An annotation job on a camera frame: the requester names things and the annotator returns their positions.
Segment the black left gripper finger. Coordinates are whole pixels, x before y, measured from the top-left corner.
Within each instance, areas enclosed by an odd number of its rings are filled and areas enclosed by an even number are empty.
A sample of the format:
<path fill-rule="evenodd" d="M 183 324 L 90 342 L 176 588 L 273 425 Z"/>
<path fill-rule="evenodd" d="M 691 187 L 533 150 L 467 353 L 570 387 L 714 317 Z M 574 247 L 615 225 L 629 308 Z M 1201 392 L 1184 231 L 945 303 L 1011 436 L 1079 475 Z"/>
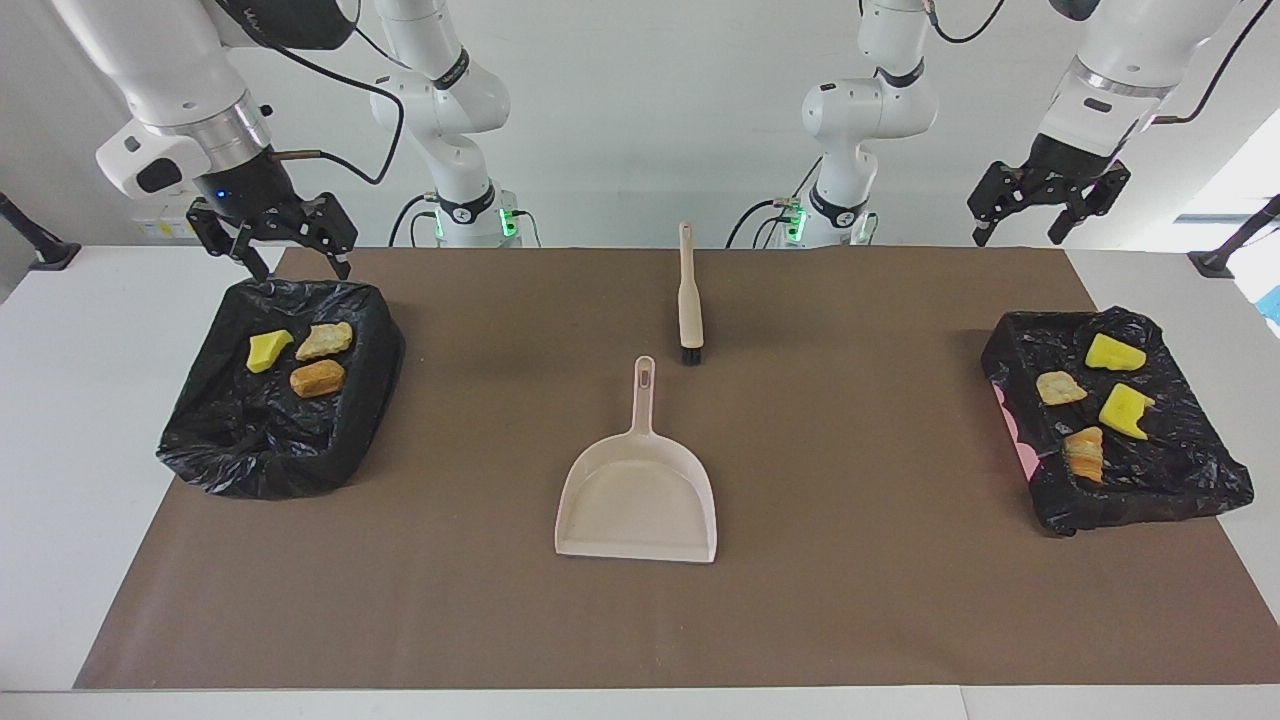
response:
<path fill-rule="evenodd" d="M 1123 161 L 1112 161 L 1103 174 L 1093 179 L 1055 179 L 1055 199 L 1062 200 L 1062 210 L 1047 231 L 1050 242 L 1060 246 L 1088 218 L 1110 213 L 1130 177 Z"/>
<path fill-rule="evenodd" d="M 989 164 L 966 200 L 974 219 L 972 238 L 978 247 L 989 242 L 1000 222 L 1032 205 L 1038 179 L 1036 168 L 1014 167 L 1004 161 Z"/>

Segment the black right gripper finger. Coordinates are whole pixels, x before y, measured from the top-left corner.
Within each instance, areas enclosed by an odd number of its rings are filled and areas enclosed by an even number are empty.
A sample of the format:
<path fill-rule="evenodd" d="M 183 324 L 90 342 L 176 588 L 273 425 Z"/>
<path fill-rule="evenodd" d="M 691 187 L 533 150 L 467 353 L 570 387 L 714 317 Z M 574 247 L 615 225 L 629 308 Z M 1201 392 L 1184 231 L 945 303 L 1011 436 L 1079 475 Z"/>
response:
<path fill-rule="evenodd" d="M 251 245 L 251 228 L 248 225 L 242 225 L 236 236 L 232 236 L 206 199 L 196 199 L 189 205 L 187 222 L 210 256 L 229 258 L 242 265 L 259 282 L 270 277 L 271 270 Z"/>
<path fill-rule="evenodd" d="M 325 256 L 339 281 L 347 281 L 358 231 L 334 193 L 305 202 L 305 246 Z"/>

